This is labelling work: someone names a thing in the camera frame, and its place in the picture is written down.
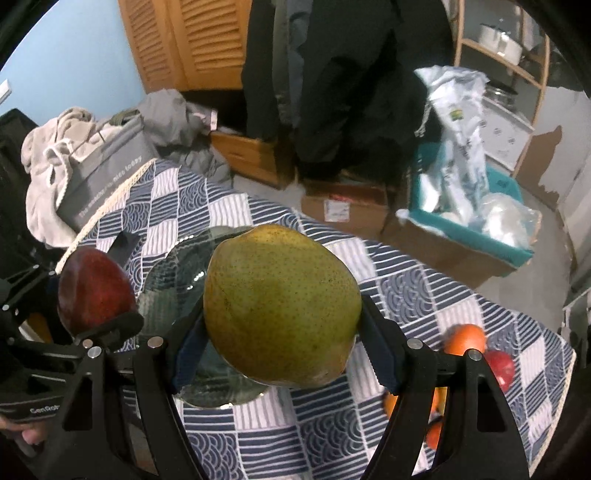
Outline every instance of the glass plate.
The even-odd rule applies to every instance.
[[[207,266],[215,248],[247,230],[214,227],[190,235],[179,240],[152,267],[138,297],[139,312],[144,317],[140,343],[154,335],[165,336],[176,320],[191,312],[203,294]],[[208,341],[193,381],[182,388],[178,398],[194,407],[227,408],[249,402],[268,388],[231,367]]]

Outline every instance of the louvered door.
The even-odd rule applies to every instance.
[[[187,90],[165,0],[119,0],[119,9],[146,92]]]
[[[189,89],[241,89],[251,0],[167,2]]]

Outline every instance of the bolt head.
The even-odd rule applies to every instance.
[[[162,337],[152,337],[148,340],[148,346],[150,348],[158,348],[164,345],[164,339]]]
[[[421,348],[423,348],[423,342],[418,338],[409,338],[407,340],[407,345],[409,348],[412,348],[413,350],[420,350]]]
[[[88,350],[88,356],[90,358],[96,358],[103,352],[103,349],[100,346],[94,346],[90,350]]]
[[[475,348],[470,348],[470,349],[468,350],[468,356],[469,356],[470,358],[472,358],[472,360],[474,360],[474,361],[476,361],[476,362],[477,362],[478,360],[482,359],[482,354],[481,354],[481,353],[480,353],[478,350],[476,350]]]

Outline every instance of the tablecloth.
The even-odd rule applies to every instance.
[[[74,247],[107,251],[121,230],[140,234],[126,267],[139,293],[152,266],[176,242],[205,228],[278,223],[298,230],[339,257],[361,292],[408,337],[439,349],[451,326],[474,323],[484,329],[488,348],[513,357],[515,379],[506,398],[530,471],[535,469],[556,428],[574,365],[574,353],[561,337],[387,245],[341,233],[164,160],[139,173],[109,199]],[[177,407],[211,479],[358,479],[387,424],[383,391],[358,343],[346,371],[324,388],[273,387],[249,404],[225,410],[198,410],[181,402]],[[433,457],[423,445],[415,472],[428,468]]]

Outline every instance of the finger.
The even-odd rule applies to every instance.
[[[43,424],[38,424],[34,429],[25,430],[22,433],[22,438],[29,445],[37,445],[47,438],[47,431]]]
[[[0,430],[10,430],[11,432],[22,432],[23,430],[28,430],[34,428],[34,425],[31,423],[27,424],[18,424],[13,423],[8,419],[0,416]]]

